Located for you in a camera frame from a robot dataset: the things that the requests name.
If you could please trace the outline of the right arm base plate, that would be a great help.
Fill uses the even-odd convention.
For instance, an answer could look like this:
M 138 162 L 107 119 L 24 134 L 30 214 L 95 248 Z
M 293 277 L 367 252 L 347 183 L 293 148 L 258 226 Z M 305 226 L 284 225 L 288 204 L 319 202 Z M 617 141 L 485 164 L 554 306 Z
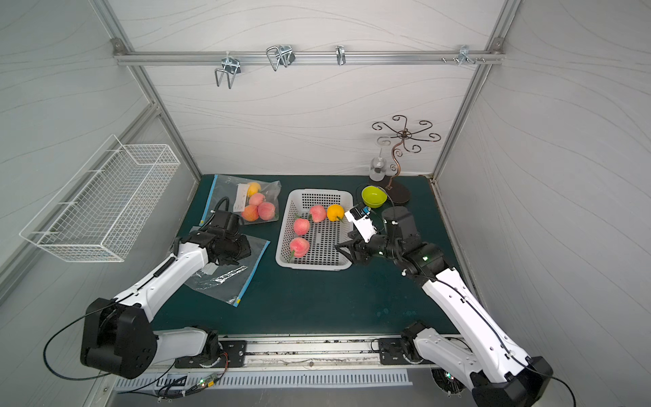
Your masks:
M 380 362 L 384 366 L 419 365 L 423 362 L 409 339 L 383 337 L 377 342 Z

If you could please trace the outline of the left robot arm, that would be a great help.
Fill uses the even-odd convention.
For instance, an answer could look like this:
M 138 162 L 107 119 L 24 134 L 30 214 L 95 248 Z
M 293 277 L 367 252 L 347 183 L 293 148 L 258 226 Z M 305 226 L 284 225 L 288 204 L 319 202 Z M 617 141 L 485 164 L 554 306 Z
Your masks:
M 222 347 L 214 330 L 201 327 L 156 331 L 152 322 L 168 299 L 205 266 L 236 266 L 251 254 L 239 231 L 241 218 L 216 210 L 206 224 L 174 242 L 158 267 L 114 298 L 98 298 L 86 309 L 81 364 L 134 379 L 149 366 L 195 359 L 210 366 Z

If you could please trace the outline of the yellow peach back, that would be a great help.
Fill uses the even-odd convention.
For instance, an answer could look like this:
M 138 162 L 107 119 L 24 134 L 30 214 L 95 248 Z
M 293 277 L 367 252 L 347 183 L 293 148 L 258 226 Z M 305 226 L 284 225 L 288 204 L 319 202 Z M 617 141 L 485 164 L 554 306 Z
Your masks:
M 338 222 L 345 218 L 345 210 L 341 205 L 330 205 L 327 208 L 327 219 L 331 222 Z

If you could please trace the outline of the orange red peach front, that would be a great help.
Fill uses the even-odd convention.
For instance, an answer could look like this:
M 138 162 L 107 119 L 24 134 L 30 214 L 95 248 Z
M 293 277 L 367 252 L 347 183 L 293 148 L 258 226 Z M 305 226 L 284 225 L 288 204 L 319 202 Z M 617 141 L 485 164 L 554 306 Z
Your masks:
M 248 205 L 241 213 L 241 217 L 246 222 L 255 222 L 259 220 L 259 208 L 257 205 Z

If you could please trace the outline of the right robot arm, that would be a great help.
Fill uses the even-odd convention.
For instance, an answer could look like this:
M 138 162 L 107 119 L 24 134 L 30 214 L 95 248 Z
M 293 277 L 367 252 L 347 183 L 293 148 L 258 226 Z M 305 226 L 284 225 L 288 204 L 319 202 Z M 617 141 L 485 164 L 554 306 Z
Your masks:
M 403 330 L 403 359 L 411 364 L 432 362 L 449 383 L 471 392 L 478 406 L 533 406 L 554 374 L 546 359 L 530 356 L 502 330 L 464 283 L 459 271 L 436 245 L 423 241 L 412 213 L 403 206 L 381 214 L 378 232 L 366 207 L 347 211 L 353 224 L 347 242 L 336 250 L 353 264 L 387 259 L 413 280 L 447 315 L 463 337 L 444 337 L 421 322 Z

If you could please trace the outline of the clear zip-top bag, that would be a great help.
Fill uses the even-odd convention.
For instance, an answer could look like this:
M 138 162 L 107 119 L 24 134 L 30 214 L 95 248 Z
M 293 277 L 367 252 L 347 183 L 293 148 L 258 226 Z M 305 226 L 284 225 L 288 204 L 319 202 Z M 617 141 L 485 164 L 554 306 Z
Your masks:
M 251 283 L 259 263 L 270 242 L 258 237 L 247 236 L 252 254 L 238 261 L 236 266 L 207 264 L 190 276 L 185 285 L 195 292 L 238 307 Z
M 247 191 L 251 182 L 259 183 L 262 186 L 260 193 L 264 194 L 266 202 L 271 202 L 276 205 L 276 218 L 274 220 L 265 221 L 259 219 L 255 222 L 246 222 L 242 219 L 241 213 L 249 205 Z M 214 175 L 199 225 L 202 226 L 215 210 L 228 210 L 239 215 L 241 217 L 241 223 L 244 225 L 256 225 L 277 221 L 279 220 L 278 198 L 280 197 L 280 192 L 280 181 L 259 181 L 238 176 Z

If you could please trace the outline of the pink peach back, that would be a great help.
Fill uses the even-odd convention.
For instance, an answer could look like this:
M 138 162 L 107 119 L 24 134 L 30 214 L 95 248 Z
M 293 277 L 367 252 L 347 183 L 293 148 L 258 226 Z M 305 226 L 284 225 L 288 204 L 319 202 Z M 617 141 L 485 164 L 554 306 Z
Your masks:
M 327 210 L 321 205 L 310 208 L 310 220 L 314 223 L 321 223 L 327 218 Z

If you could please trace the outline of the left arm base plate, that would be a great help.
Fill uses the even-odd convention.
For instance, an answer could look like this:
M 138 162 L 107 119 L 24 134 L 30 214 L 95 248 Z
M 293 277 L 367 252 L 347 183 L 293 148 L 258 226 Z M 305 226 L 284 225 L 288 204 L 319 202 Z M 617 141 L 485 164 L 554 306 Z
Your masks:
M 176 359 L 176 369 L 239 368 L 244 365 L 248 343 L 243 340 L 209 341 L 195 356 Z

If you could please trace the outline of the white plastic perforated basket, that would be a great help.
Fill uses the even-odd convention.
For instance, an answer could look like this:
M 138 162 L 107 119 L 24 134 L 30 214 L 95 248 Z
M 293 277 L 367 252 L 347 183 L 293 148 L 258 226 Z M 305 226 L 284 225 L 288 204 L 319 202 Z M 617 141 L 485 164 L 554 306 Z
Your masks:
M 276 263 L 281 267 L 306 271 L 342 271 L 351 262 L 336 251 L 335 246 L 349 238 L 353 225 L 347 220 L 329 219 L 315 222 L 310 220 L 310 210 L 321 206 L 328 210 L 339 205 L 347 211 L 353 207 L 353 196 L 349 192 L 327 189 L 295 189 L 288 195 L 276 247 Z M 295 220 L 310 220 L 310 230 L 302 236 L 310 247 L 306 254 L 296 258 L 292 255 L 290 243 L 300 235 L 293 225 Z

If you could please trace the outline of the orange yellow peach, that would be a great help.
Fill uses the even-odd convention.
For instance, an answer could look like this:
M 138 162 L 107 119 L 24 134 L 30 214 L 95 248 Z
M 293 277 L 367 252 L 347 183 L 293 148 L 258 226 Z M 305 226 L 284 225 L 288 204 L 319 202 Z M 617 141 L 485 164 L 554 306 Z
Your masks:
M 252 196 L 256 195 L 256 193 L 259 193 L 261 188 L 262 186 L 257 182 L 249 183 L 249 188 L 247 191 L 248 197 L 251 198 Z

